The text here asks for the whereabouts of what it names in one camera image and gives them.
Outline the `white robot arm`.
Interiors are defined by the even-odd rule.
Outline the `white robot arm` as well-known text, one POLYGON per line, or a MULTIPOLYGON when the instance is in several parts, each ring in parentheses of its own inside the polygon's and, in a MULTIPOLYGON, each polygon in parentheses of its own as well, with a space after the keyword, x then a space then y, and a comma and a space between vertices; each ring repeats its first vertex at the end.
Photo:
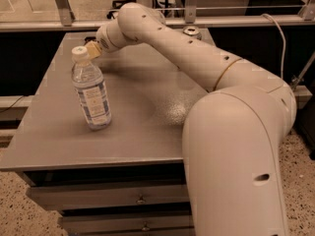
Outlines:
POLYGON ((138 3, 125 4, 95 37, 105 52, 146 43, 206 91, 182 133, 196 236, 289 236, 279 148, 296 116, 291 87, 138 3))

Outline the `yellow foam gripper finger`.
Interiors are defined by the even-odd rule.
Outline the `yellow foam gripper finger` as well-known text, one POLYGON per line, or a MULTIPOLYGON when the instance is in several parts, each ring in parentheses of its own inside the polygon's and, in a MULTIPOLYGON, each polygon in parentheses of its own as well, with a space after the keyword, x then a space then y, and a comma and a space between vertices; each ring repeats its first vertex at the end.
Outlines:
POLYGON ((98 43, 95 41, 89 41, 85 44, 85 47, 88 49, 91 59, 95 59, 101 55, 101 48, 98 43))

